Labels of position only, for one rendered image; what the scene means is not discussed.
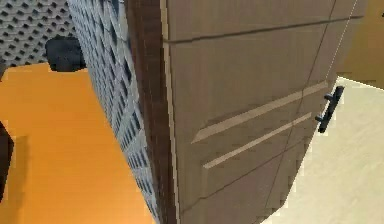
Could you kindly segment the brown wooden room door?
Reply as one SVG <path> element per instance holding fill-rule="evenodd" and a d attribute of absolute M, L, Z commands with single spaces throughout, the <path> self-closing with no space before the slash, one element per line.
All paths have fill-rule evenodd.
<path fill-rule="evenodd" d="M 160 0 L 171 224 L 281 208 L 369 0 Z"/>

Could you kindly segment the black rounded block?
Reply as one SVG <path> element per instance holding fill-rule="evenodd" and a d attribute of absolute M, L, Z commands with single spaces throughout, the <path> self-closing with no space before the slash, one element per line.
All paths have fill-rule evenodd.
<path fill-rule="evenodd" d="M 76 37 L 55 36 L 46 42 L 45 50 L 52 71 L 76 72 L 87 67 Z"/>

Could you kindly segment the dark brown furniture piece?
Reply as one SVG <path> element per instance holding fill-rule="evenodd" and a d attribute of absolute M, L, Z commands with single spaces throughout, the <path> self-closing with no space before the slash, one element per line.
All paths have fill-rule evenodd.
<path fill-rule="evenodd" d="M 14 148 L 14 141 L 0 121 L 0 203 L 2 202 L 8 171 Z"/>

